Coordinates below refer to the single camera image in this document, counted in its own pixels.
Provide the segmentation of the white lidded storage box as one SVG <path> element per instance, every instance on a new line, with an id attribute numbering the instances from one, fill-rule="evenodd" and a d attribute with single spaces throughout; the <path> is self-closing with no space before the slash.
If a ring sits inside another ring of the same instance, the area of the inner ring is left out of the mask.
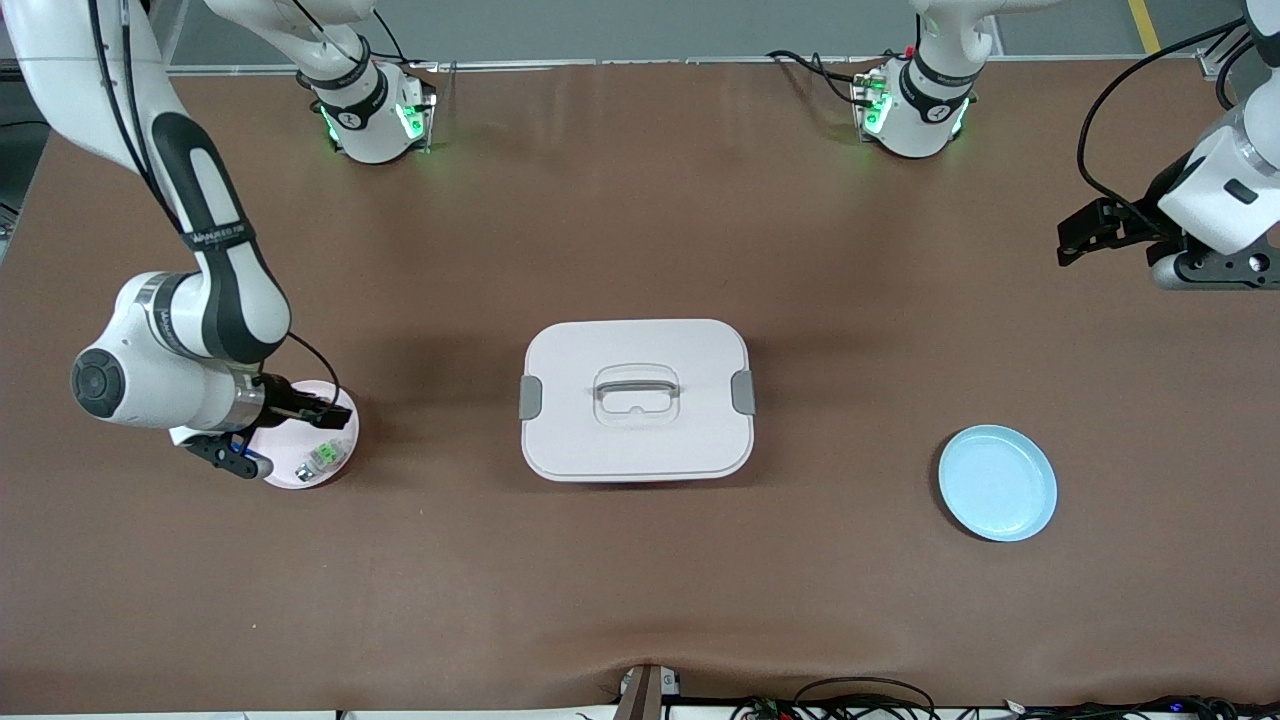
<path id="1" fill-rule="evenodd" d="M 524 356 L 521 450 L 561 483 L 718 479 L 755 446 L 744 337 L 717 319 L 566 322 Z"/>

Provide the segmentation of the pink round plate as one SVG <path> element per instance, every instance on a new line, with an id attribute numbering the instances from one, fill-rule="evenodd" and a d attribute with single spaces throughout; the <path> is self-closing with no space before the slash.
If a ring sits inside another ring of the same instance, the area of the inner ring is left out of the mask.
<path id="1" fill-rule="evenodd" d="M 333 482 L 346 465 L 353 459 L 360 438 L 360 415 L 355 400 L 351 395 L 340 389 L 338 404 L 353 410 L 353 416 L 342 430 L 320 430 L 305 421 L 288 420 L 279 427 L 261 428 L 253 433 L 250 447 L 271 459 L 274 470 L 264 479 L 266 483 L 283 489 L 314 489 Z M 294 478 L 294 469 L 302 462 L 305 455 L 315 446 L 328 439 L 344 438 L 353 442 L 353 448 L 346 465 L 328 482 L 316 484 L 302 484 Z"/>

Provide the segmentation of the light blue round plate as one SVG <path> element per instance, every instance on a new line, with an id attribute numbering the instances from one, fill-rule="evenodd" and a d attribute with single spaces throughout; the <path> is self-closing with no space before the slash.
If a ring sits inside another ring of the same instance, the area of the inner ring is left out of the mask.
<path id="1" fill-rule="evenodd" d="M 1028 436 L 1001 425 L 968 427 L 943 446 L 936 471 L 952 519 L 996 543 L 1043 532 L 1059 506 L 1059 483 L 1047 454 Z"/>

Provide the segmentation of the brown table mat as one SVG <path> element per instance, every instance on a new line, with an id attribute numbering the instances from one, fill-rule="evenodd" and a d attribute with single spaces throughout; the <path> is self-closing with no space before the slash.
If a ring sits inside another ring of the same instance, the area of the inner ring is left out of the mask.
<path id="1" fill-rule="evenodd" d="M 193 261 L 132 173 L 50 140 L 0 265 L 0 714 L 594 705 L 644 662 L 699 694 L 1280 700 L 1280 291 L 1056 263 L 1119 70 L 996 63 L 927 161 L 776 64 L 461 73 L 433 150 L 385 167 L 333 152 L 291 78 L 177 79 L 355 395 L 351 465 L 305 491 L 76 405 L 120 286 Z M 744 336 L 749 460 L 538 477 L 529 342 L 640 316 Z M 1056 471 L 1023 542 L 940 497 L 988 424 Z"/>

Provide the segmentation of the green and white switch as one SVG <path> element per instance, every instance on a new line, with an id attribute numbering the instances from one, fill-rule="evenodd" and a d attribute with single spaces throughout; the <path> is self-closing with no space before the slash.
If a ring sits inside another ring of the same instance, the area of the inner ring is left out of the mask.
<path id="1" fill-rule="evenodd" d="M 294 469 L 296 480 L 305 486 L 328 482 L 346 465 L 352 448 L 353 442 L 344 438 L 321 442 Z"/>

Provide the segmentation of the aluminium frame post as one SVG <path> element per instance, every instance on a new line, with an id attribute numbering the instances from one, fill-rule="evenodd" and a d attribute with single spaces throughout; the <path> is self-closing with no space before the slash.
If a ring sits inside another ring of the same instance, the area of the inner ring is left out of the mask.
<path id="1" fill-rule="evenodd" d="M 1248 46 L 1251 38 L 1247 35 L 1225 35 L 1210 45 L 1198 47 L 1193 58 L 1199 64 L 1199 70 L 1206 81 L 1216 81 L 1230 59 L 1238 50 Z"/>

